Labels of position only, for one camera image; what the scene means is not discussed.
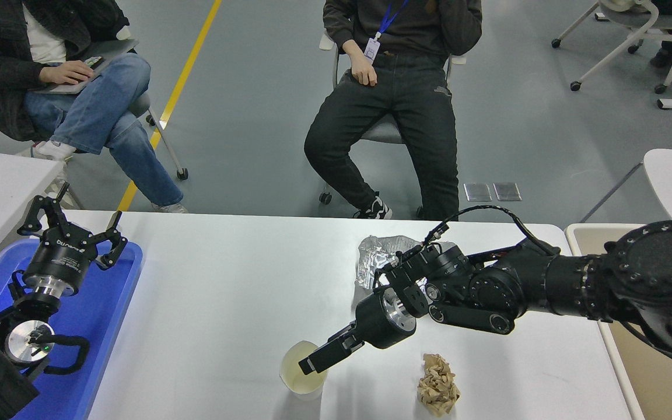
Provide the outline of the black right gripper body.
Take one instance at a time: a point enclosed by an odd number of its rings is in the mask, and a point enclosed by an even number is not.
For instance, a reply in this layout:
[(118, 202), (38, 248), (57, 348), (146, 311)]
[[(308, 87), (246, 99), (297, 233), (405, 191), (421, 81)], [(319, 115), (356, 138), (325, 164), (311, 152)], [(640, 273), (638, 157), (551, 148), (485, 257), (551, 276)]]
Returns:
[(376, 289), (355, 309), (356, 335), (375, 348), (387, 349), (416, 332), (411, 316), (394, 289)]

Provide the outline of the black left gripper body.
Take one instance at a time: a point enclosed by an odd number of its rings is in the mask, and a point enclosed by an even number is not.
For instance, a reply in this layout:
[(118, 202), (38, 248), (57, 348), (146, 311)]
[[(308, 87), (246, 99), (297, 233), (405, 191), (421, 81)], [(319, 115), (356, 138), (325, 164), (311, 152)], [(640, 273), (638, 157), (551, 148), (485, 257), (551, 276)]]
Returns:
[(68, 284), (70, 289), (80, 289), (97, 256), (96, 245), (83, 244), (90, 236), (90, 231), (77, 225), (67, 226), (64, 232), (60, 227), (46, 229), (24, 272), (27, 287), (34, 289), (38, 280), (51, 278)]

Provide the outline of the person's right hand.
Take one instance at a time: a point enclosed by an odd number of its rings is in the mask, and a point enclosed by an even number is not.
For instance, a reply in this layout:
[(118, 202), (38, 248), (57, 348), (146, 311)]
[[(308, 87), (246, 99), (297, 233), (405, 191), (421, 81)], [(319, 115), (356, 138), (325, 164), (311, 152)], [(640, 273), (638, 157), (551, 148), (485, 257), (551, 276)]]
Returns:
[(93, 75), (94, 71), (85, 62), (77, 59), (56, 66), (44, 66), (40, 69), (39, 80), (42, 83), (56, 83), (56, 85), (77, 85)]
[(350, 55), (351, 75), (361, 85), (375, 87), (377, 85), (377, 74), (373, 68), (372, 62), (364, 55)]

